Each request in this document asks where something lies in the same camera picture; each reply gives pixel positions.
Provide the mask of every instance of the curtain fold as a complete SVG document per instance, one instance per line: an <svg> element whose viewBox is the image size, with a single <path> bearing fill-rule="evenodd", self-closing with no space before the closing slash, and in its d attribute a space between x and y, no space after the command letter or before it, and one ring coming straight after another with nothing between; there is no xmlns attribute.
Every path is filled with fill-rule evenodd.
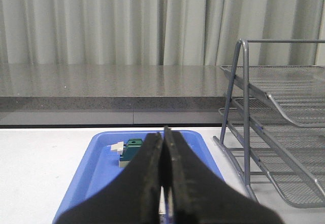
<svg viewBox="0 0 325 224"><path fill-rule="evenodd" d="M318 39L323 16L323 0L0 0L0 62L231 64L238 38ZM316 53L253 44L250 61L312 65Z"/></svg>

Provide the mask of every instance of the mesh shelf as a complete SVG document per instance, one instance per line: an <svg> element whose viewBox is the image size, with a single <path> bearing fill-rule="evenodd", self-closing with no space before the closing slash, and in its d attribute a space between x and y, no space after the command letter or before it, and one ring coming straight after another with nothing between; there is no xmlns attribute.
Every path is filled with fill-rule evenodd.
<svg viewBox="0 0 325 224"><path fill-rule="evenodd" d="M242 114L244 100L242 98L236 98L232 102ZM262 124L287 124L287 120L276 109L272 109L256 99L249 100L249 112L251 116L258 118Z"/></svg>
<svg viewBox="0 0 325 224"><path fill-rule="evenodd" d="M243 126L231 123L228 123L228 126L239 142L243 144L241 137L244 132ZM271 125L269 127L275 130L279 126ZM305 174L297 170L296 166L288 164L286 156L283 157L273 147L270 147L272 143L268 141L266 143L252 128L250 129L250 143L252 154L257 156L257 158L253 158L256 164L266 173L286 202L298 208L325 206L325 198L317 187L314 186L314 183L307 180ZM324 184L325 158L323 152L311 149L309 146L300 150L295 150L292 144L289 144L289 146L290 148L288 149L291 149L295 157Z"/></svg>
<svg viewBox="0 0 325 224"><path fill-rule="evenodd" d="M232 66L221 67L230 76ZM235 84L243 88L243 67L237 66ZM325 68L317 66L251 66L250 94L290 123L300 127L325 126Z"/></svg>
<svg viewBox="0 0 325 224"><path fill-rule="evenodd" d="M243 112L242 99L235 99L234 104L238 107L238 114ZM258 106L262 104L257 100L250 100L249 105ZM265 118L265 115L260 108L254 110L252 107L250 120L252 128L269 146L277 147L281 145L285 151L279 149L277 153L288 163L292 161L288 159L289 152L298 162L300 162L315 178L317 178L324 189L325 186L325 128L299 128L290 124L272 124L268 122L269 117L273 118L278 115L272 109Z"/></svg>

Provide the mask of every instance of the desk organizer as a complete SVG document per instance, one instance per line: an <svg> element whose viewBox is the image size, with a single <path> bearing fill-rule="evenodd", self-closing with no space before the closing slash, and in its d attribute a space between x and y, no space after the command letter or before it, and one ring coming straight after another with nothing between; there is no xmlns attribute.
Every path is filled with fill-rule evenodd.
<svg viewBox="0 0 325 224"><path fill-rule="evenodd" d="M244 169L235 163L251 197L250 158L281 197L297 208L325 207L325 68L249 66L248 43L324 43L318 40L239 40L229 79L221 136L226 126L243 146ZM237 66L243 47L243 66ZM243 90L232 98L233 86Z"/></svg>

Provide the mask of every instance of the green block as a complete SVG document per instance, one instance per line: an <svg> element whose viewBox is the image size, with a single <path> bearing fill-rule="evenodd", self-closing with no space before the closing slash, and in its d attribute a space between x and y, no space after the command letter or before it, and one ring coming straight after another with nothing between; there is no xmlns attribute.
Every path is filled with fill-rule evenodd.
<svg viewBox="0 0 325 224"><path fill-rule="evenodd" d="M119 161L120 162L131 161L141 146L142 146L142 139L129 139L127 144L124 147L123 154L120 156Z"/></svg>

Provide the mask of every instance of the blue tray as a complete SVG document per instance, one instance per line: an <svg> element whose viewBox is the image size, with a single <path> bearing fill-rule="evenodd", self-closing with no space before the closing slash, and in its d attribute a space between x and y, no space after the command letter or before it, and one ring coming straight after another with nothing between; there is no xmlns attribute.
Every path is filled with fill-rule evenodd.
<svg viewBox="0 0 325 224"><path fill-rule="evenodd" d="M123 168L118 167L119 155L111 152L111 145L131 138L145 139L147 133L157 131L103 132L95 135L81 159L79 167L70 183L53 222L66 210L96 194L110 183ZM181 134L191 149L219 178L223 177L213 160L202 136L193 131L181 130Z"/></svg>

